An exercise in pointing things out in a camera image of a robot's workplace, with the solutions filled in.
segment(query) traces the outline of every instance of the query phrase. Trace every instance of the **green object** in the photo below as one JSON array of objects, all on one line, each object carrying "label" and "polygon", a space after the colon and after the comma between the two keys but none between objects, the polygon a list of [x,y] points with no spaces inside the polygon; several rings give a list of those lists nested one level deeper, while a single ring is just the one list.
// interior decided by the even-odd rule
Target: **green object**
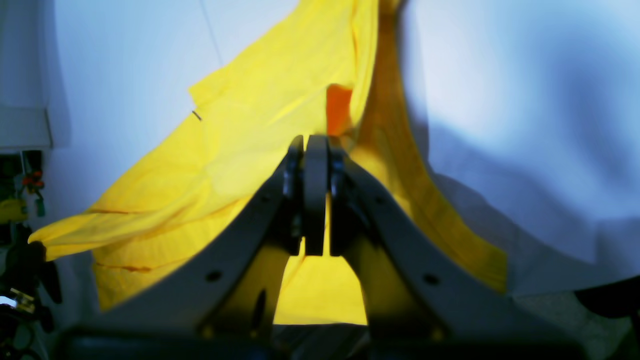
[{"label": "green object", "polygon": [[39,218],[41,218],[45,214],[44,201],[42,199],[36,199],[35,202],[36,202],[37,215]]}]

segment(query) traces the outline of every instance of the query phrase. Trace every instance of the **metal bracket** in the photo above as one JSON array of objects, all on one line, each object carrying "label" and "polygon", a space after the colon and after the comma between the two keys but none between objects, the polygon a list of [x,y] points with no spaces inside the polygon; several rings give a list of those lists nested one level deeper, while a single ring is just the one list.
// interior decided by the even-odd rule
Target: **metal bracket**
[{"label": "metal bracket", "polygon": [[282,276],[302,236],[307,255],[322,254],[328,194],[330,252],[344,256],[360,280],[369,358],[582,358],[563,331],[443,255],[337,139],[311,136],[305,152],[299,136],[208,247],[159,284],[68,331],[58,359],[285,356],[269,345]]}]

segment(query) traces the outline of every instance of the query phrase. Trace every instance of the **screw hole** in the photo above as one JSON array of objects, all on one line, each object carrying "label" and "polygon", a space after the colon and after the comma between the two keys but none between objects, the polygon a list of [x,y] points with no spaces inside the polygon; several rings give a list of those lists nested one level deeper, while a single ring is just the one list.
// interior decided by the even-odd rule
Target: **screw hole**
[{"label": "screw hole", "polygon": [[424,274],[422,276],[422,280],[429,285],[437,285],[440,284],[440,279],[437,276],[432,274]]},{"label": "screw hole", "polygon": [[220,278],[222,277],[222,273],[219,271],[212,271],[210,273],[207,274],[207,281],[208,282],[215,282],[220,280]]},{"label": "screw hole", "polygon": [[267,306],[267,290],[262,289],[258,294],[258,299],[255,301],[255,308],[253,309],[253,317],[251,319],[251,330],[257,332],[264,316],[264,309]]}]

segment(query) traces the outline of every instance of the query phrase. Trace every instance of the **black mount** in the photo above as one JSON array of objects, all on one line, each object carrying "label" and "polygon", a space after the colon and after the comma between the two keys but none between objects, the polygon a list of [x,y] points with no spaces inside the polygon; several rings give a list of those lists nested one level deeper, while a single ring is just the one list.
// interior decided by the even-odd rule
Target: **black mount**
[{"label": "black mount", "polygon": [[370,359],[582,359],[554,326],[443,255],[335,138],[296,137],[275,173],[201,253],[159,284],[62,336],[58,359],[283,359],[271,344],[280,284],[301,237],[360,280]]}]

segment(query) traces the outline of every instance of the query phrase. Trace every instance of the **yellow object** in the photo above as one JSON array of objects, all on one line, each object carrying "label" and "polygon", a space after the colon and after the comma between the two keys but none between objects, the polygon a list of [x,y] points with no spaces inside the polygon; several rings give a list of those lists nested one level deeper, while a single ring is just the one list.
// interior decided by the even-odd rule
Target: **yellow object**
[{"label": "yellow object", "polygon": [[[398,3],[301,0],[231,64],[195,85],[194,114],[97,203],[30,241],[42,241],[48,259],[93,250],[100,304],[108,309],[214,239],[296,135],[329,133],[344,139],[351,157],[448,256],[504,290],[506,255],[466,227],[413,142],[397,68]],[[358,280],[344,259],[292,257],[275,322],[365,324]]]},{"label": "yellow object", "polygon": [[22,199],[8,199],[0,202],[0,224],[27,220],[26,206]]}]

